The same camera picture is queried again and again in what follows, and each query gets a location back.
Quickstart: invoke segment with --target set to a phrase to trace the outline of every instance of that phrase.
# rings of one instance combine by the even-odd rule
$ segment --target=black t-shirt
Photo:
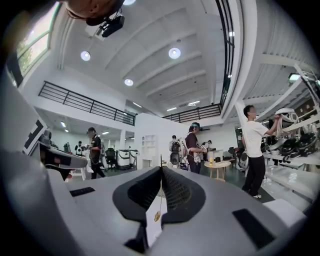
[[[189,133],[188,136],[185,138],[185,143],[188,149],[190,148],[197,148],[198,139],[194,133]],[[188,154],[188,161],[194,161],[194,153],[189,151]]]
[[[92,141],[91,141],[91,145],[93,148],[98,147],[101,150],[101,140],[98,136],[95,136]],[[92,162],[94,164],[97,164],[99,162],[99,158],[100,158],[100,151],[99,150],[91,150],[91,164]]]

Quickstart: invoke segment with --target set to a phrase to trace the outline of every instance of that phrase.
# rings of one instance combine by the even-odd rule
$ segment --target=white column
[[[126,138],[126,130],[121,130],[121,134],[120,134],[120,148],[121,150],[125,150],[125,138]]]

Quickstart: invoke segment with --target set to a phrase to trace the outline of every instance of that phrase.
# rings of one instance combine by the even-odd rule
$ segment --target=recessed light
[[[173,108],[168,109],[167,111],[176,110],[176,109],[177,109],[176,107],[173,107]]]
[[[191,102],[191,103],[189,103],[188,105],[194,105],[194,104],[197,104],[197,103],[199,103],[199,102],[200,102],[200,100],[195,101],[195,102]]]
[[[133,86],[134,85],[134,81],[132,81],[131,79],[126,79],[126,80],[124,80],[124,84],[126,86]]]
[[[178,59],[181,55],[181,51],[178,48],[172,48],[169,50],[169,57],[171,59]]]
[[[142,106],[138,105],[137,103],[132,102],[134,105],[138,106],[139,108],[142,108]]]
[[[125,0],[125,1],[123,2],[123,5],[124,5],[124,6],[130,6],[130,5],[132,5],[135,1],[136,1],[136,0]]]
[[[88,51],[85,50],[85,51],[81,52],[80,56],[81,56],[81,59],[83,59],[85,62],[90,61],[91,56]]]

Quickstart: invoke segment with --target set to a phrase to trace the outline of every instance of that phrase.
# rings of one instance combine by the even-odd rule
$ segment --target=white t-shirt
[[[261,140],[262,136],[268,131],[268,128],[259,122],[248,121],[242,129],[246,152],[250,158],[258,158],[262,156]]]

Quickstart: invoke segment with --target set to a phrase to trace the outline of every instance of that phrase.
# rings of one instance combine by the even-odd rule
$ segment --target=window
[[[48,13],[36,22],[29,35],[18,44],[16,55],[23,77],[49,49],[50,34],[59,7],[60,3],[56,2]]]

